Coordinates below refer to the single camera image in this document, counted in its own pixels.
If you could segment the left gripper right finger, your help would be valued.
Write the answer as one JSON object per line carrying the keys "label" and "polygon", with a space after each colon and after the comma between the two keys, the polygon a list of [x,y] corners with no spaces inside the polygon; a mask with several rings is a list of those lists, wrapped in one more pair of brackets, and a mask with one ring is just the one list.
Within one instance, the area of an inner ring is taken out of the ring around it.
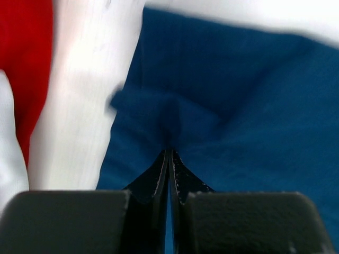
{"label": "left gripper right finger", "polygon": [[175,253],[334,253],[314,203],[298,192],[217,192],[168,158]]}

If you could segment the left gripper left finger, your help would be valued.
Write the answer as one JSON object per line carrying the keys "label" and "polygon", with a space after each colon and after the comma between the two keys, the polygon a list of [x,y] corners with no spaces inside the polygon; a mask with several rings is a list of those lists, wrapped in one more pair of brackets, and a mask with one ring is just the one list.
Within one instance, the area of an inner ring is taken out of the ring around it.
{"label": "left gripper left finger", "polygon": [[168,154],[122,190],[30,191],[1,218],[1,253],[164,253]]}

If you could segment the navy blue t shirt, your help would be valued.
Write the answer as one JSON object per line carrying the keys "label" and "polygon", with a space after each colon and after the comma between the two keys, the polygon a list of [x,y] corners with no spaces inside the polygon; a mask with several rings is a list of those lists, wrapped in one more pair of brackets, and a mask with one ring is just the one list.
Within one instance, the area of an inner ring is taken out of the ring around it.
{"label": "navy blue t shirt", "polygon": [[166,148],[219,191],[298,191],[338,245],[338,50],[298,35],[152,8],[98,189],[121,189]]}

